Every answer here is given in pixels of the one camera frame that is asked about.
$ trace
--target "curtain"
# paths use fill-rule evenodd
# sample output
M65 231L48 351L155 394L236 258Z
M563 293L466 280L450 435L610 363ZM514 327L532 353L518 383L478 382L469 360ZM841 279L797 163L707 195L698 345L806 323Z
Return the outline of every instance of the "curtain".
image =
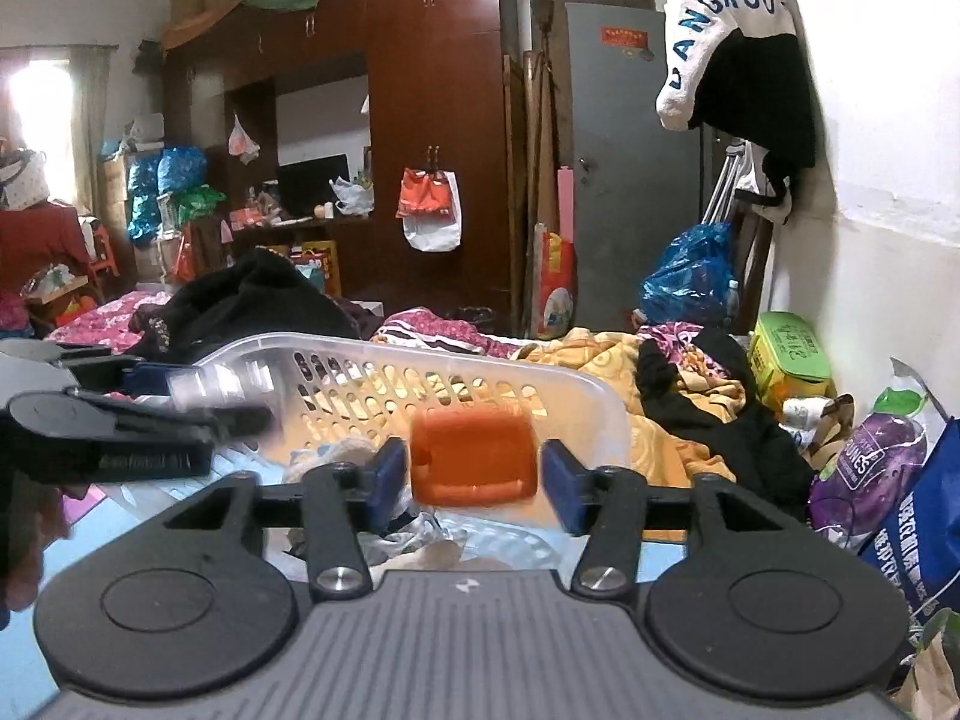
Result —
M107 80L112 47L70 47L73 111L70 118L73 164L77 177L77 211L102 218L100 149L107 116Z
M13 148L23 146L23 137L20 117L13 109L10 81L18 71L27 67L29 61L29 57L21 50L0 50L0 138L10 141Z

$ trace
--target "round black pad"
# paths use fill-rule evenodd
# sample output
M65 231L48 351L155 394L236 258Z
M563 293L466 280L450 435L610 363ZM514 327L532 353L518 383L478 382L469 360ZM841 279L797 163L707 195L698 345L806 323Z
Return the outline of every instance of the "round black pad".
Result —
M667 570L644 627L683 671L748 699L813 702L889 676L904 600L811 533L736 533Z
M28 392L11 400L10 415L41 436L87 439L110 436L116 418L64 392Z
M34 620L61 685L175 700L270 661L296 626L296 604L284 576L239 544L159 528L133 531L54 577Z

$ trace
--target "white plastic bag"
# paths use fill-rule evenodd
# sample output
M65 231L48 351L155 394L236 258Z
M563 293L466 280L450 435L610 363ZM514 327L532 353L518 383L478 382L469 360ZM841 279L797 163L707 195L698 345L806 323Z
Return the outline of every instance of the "white plastic bag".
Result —
M243 125L240 124L240 117L237 114L233 114L233 132L230 134L227 150L230 152L230 156L240 157L240 161L244 165L248 165L260 156L260 146L243 129Z
M50 196L43 170L46 157L42 152L21 151L16 162L0 169L0 206L21 211L43 202Z
M457 188L457 176L452 172L443 172L450 184L453 195L453 214L410 215L403 218L403 234L407 242L419 251L453 251L460 245L463 231L463 214L460 210L460 190Z
M333 194L337 196L337 210L348 217L366 215L373 210L373 187L364 189L360 184L353 184L337 177L330 181Z

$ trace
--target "metal screw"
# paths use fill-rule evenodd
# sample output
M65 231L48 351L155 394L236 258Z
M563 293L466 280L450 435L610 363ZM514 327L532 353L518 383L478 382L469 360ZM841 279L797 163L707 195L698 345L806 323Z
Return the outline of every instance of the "metal screw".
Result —
M595 592L618 590L627 584L627 578L612 566L598 565L580 575L580 584Z
M320 572L317 586L328 592L352 592L363 584L363 577L355 568L338 565Z

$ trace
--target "wooden wardrobe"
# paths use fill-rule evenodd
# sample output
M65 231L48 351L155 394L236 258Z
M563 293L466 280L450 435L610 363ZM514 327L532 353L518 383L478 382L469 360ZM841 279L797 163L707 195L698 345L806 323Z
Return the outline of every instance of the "wooden wardrobe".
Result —
M517 128L506 121L505 69L519 59L517 0L320 0L296 13L241 6L167 55L167 142L204 148L209 183L239 207L249 186L277 177L277 94L366 73L376 208L369 220L329 221L315 235L337 242L344 295L381 300L387 312L488 306L508 332L522 285L512 272L523 268L511 230L523 223L508 180L508 131ZM261 147L247 166L227 156L234 113ZM431 146L456 173L463 209L462 244L443 254L413 250L395 218L403 169L427 167Z

